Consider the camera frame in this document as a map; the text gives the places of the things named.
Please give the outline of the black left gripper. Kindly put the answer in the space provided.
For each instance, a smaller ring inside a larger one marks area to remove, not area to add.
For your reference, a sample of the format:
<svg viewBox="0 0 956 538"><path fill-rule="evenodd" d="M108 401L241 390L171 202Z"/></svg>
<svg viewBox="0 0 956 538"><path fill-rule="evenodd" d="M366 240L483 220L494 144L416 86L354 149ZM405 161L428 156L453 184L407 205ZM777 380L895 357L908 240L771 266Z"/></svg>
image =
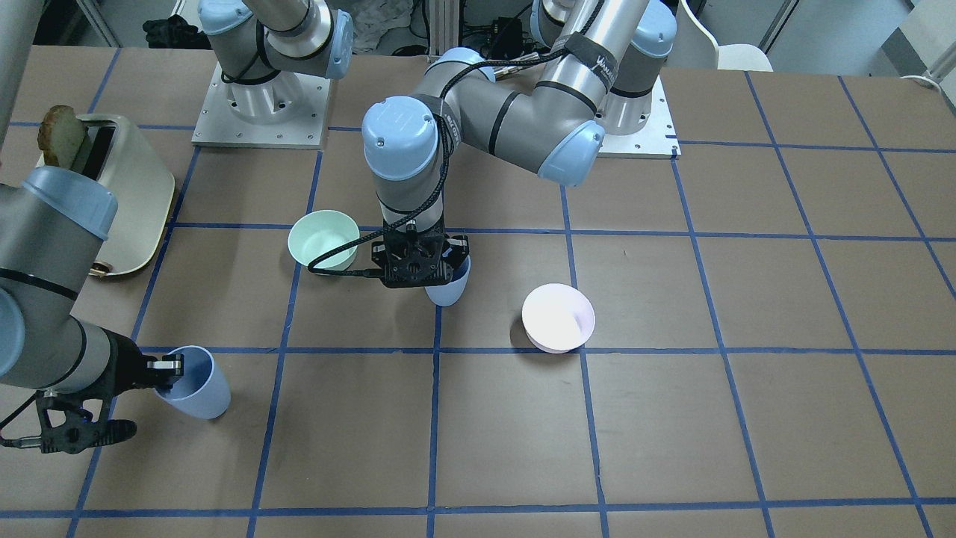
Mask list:
<svg viewBox="0 0 956 538"><path fill-rule="evenodd" d="M372 243L371 259L387 288L414 288L454 282L469 255L466 235L387 234Z"/></svg>

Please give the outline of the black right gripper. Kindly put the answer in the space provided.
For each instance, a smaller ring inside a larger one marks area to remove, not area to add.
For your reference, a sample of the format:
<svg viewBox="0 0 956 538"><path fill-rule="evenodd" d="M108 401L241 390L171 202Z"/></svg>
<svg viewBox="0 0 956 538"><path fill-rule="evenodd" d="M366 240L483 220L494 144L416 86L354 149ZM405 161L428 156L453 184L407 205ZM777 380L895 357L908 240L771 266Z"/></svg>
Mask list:
<svg viewBox="0 0 956 538"><path fill-rule="evenodd" d="M184 354L146 355L128 338L109 338L105 371L76 392L35 392L39 450L75 455L136 435L132 420L109 419L113 399L129 389L171 389L184 375Z"/></svg>

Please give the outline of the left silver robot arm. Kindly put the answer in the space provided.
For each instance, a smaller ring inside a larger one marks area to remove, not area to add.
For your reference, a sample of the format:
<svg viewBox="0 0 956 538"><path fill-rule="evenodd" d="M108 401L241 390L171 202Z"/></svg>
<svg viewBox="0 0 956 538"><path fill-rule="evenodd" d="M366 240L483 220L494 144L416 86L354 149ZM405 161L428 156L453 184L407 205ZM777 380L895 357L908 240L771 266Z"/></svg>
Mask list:
<svg viewBox="0 0 956 538"><path fill-rule="evenodd" d="M659 1L536 1L530 24L547 47L528 94L496 81L504 61L444 52L406 96L366 112L363 154L383 224L369 235L373 268L389 288L446 285L468 239L444 228L452 153L467 144L565 187L600 154L648 153L645 133L669 123L654 88L678 31Z"/></svg>

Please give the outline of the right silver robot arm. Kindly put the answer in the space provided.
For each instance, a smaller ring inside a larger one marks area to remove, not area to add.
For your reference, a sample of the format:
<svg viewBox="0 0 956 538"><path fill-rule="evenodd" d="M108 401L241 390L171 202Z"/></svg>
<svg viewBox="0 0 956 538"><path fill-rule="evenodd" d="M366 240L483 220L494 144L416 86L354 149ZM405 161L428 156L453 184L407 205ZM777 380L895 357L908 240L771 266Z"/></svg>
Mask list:
<svg viewBox="0 0 956 538"><path fill-rule="evenodd" d="M235 94L274 81L293 92L298 75L340 79L349 69L354 20L324 1L202 1L199 13L220 81ZM52 143L44 166L2 187L2 382L31 393L2 425L34 406L40 431L2 446L75 455L136 436L132 420L108 417L114 399L171 389L191 361L144 354L72 313L120 202L61 162L57 149L74 158L86 134L71 108L51 109L41 132Z"/></svg>

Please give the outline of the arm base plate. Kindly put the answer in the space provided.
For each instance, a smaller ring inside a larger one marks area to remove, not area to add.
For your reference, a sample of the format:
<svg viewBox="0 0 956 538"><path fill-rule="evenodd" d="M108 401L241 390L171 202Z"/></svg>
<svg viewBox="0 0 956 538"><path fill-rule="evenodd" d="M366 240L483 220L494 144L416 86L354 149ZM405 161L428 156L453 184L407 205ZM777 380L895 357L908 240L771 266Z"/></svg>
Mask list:
<svg viewBox="0 0 956 538"><path fill-rule="evenodd" d="M280 72L257 85L226 83L216 67L191 142L224 149L321 149L331 79Z"/></svg>
<svg viewBox="0 0 956 538"><path fill-rule="evenodd" d="M628 98L611 93L597 121L605 128L601 158L678 158L682 154L669 104L658 76L649 94Z"/></svg>

